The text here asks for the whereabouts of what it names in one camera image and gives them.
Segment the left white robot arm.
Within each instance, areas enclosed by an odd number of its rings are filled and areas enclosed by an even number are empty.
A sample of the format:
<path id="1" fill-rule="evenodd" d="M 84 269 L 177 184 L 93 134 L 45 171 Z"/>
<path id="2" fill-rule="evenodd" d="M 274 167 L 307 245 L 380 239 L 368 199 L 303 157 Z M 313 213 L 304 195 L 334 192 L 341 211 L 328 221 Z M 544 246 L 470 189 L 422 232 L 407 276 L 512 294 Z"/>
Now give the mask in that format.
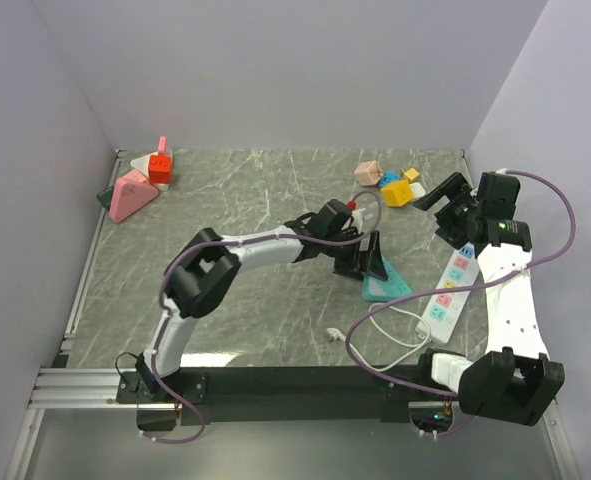
<path id="1" fill-rule="evenodd" d="M 150 344 L 138 356 L 138 386 L 151 401 L 168 399 L 174 375 L 197 324 L 222 303 L 236 277 L 261 267 L 294 264 L 320 255 L 334 260 L 337 275 L 386 280 L 378 230 L 382 208 L 366 230 L 357 211 L 337 199 L 317 212 L 260 233 L 219 235 L 200 230 L 166 267 L 160 287 L 162 316 Z"/>

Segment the red cube socket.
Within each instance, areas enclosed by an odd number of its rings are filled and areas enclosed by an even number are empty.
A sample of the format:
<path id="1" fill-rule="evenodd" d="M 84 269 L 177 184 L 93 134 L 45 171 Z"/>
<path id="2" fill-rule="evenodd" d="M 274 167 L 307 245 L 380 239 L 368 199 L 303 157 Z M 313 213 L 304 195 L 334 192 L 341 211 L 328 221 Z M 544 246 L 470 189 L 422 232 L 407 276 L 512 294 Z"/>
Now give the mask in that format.
<path id="1" fill-rule="evenodd" d="M 170 185 L 172 181 L 172 157 L 153 154 L 149 157 L 148 178 L 152 184 Z"/>

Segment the pink rounded socket block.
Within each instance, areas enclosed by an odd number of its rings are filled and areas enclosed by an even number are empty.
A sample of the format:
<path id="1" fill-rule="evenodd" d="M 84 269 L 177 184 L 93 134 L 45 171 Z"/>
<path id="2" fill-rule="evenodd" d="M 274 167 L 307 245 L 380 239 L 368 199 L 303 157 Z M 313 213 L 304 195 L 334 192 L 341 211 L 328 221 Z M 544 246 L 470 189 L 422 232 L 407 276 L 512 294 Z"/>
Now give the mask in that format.
<path id="1" fill-rule="evenodd" d="M 139 170 L 131 170 L 119 177 L 114 184 L 109 216 L 120 223 L 153 201 L 159 190 Z"/>

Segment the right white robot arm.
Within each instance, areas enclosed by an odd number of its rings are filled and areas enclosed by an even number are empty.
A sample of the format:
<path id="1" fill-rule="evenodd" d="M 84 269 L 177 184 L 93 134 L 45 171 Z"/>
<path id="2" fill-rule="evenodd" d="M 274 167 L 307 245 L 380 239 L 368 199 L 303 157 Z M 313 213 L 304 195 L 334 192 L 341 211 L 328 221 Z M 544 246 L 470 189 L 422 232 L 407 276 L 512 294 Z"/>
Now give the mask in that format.
<path id="1" fill-rule="evenodd" d="M 565 371 L 550 359 L 537 324 L 530 228 L 514 217 L 520 187 L 513 176 L 485 172 L 473 189 L 455 172 L 415 201 L 415 208 L 427 211 L 448 200 L 435 214 L 436 233 L 469 266 L 479 266 L 488 335 L 485 354 L 476 361 L 427 349 L 413 378 L 424 398 L 448 388 L 466 414 L 533 426 L 561 389 Z"/>

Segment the white triangular adapter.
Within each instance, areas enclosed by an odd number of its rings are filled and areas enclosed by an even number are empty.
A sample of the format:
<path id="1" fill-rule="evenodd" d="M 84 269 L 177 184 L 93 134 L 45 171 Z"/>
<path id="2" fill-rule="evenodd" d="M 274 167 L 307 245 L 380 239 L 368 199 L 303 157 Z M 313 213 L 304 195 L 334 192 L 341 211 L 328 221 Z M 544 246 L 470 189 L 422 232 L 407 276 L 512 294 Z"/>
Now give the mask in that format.
<path id="1" fill-rule="evenodd" d="M 140 171 L 143 175 L 148 175 L 150 154 L 137 157 L 130 161 L 130 166 L 133 169 Z"/>

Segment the white power strip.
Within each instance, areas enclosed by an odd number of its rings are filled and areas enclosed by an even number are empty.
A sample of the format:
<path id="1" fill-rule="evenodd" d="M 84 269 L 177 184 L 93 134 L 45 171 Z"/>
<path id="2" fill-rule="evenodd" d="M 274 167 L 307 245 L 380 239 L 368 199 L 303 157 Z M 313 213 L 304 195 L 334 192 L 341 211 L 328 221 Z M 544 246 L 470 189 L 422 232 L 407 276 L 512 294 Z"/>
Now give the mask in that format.
<path id="1" fill-rule="evenodd" d="M 466 243 L 452 253 L 436 288 L 441 290 L 471 286 L 479 272 L 474 246 L 472 243 Z M 433 295 L 421 316 L 422 320 L 416 324 L 416 331 L 424 336 L 429 335 L 437 344 L 446 345 L 469 294 L 469 291 L 464 291 Z"/>

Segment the pink plug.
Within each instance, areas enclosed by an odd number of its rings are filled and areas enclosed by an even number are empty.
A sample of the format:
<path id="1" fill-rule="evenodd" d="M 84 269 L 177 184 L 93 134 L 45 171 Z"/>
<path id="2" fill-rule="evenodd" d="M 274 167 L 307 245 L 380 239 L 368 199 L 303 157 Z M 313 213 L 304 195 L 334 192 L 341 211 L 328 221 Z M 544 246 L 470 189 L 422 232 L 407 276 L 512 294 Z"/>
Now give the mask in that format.
<path id="1" fill-rule="evenodd" d="M 167 138 L 165 136 L 161 136 L 159 138 L 157 153 L 159 155 L 167 155 L 168 154 Z"/>

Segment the yellow cube socket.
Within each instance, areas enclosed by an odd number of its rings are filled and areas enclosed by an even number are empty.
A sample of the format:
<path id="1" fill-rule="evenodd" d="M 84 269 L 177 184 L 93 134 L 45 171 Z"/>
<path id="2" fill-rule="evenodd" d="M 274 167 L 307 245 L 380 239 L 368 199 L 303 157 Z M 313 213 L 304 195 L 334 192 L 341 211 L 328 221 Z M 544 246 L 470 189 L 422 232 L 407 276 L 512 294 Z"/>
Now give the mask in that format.
<path id="1" fill-rule="evenodd" d="M 397 180 L 388 183 L 381 189 L 383 201 L 386 206 L 400 208 L 414 199 L 411 184 L 408 180 Z"/>

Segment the blue plug adapter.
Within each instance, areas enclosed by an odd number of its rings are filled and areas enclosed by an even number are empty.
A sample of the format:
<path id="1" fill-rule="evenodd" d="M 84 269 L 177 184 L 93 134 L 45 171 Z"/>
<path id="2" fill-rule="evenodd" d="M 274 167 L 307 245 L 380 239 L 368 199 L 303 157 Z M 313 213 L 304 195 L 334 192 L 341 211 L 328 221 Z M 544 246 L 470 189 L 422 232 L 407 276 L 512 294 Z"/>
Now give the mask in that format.
<path id="1" fill-rule="evenodd" d="M 383 189 L 385 186 L 393 183 L 395 181 L 399 181 L 401 179 L 398 173 L 392 171 L 385 171 L 378 182 L 378 188 Z"/>

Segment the beige cube socket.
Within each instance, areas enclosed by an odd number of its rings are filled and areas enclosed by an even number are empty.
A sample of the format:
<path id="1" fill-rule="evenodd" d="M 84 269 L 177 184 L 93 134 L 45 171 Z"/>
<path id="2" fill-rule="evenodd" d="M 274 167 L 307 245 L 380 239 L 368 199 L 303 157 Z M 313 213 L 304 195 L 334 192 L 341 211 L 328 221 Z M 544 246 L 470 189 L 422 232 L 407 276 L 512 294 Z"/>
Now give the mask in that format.
<path id="1" fill-rule="evenodd" d="M 375 160 L 362 162 L 354 170 L 354 176 L 360 186 L 371 187 L 380 182 L 383 170 Z"/>

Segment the teal block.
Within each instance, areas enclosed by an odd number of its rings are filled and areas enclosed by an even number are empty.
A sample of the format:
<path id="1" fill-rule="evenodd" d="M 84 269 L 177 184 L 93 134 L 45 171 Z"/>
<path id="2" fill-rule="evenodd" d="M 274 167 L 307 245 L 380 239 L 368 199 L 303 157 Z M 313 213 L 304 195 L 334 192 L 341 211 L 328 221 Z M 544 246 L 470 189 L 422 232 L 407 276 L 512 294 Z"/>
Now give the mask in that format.
<path id="1" fill-rule="evenodd" d="M 387 279 L 383 281 L 365 276 L 362 283 L 362 298 L 369 302 L 388 302 L 411 295 L 413 290 L 386 257 L 383 257 L 383 265 Z"/>

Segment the white rounded square adapter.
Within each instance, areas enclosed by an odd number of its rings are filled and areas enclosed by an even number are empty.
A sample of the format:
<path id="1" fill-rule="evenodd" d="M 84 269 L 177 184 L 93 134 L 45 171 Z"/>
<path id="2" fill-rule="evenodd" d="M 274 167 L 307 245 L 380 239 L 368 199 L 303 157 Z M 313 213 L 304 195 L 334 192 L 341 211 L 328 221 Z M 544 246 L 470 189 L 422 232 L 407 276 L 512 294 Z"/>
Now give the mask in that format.
<path id="1" fill-rule="evenodd" d="M 419 182 L 411 183 L 410 188 L 414 199 L 421 198 L 426 195 L 426 190 Z"/>

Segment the small yellow plug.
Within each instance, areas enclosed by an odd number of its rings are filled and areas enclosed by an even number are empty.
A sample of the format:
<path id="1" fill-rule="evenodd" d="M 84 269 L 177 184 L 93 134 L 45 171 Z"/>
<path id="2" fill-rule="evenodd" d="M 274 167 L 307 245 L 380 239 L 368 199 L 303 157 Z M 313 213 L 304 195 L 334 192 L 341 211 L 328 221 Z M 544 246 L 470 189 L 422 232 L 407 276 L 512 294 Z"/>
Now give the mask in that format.
<path id="1" fill-rule="evenodd" d="M 420 172 L 415 168 L 408 168 L 403 171 L 402 178 L 407 180 L 409 183 L 414 183 L 419 180 Z"/>

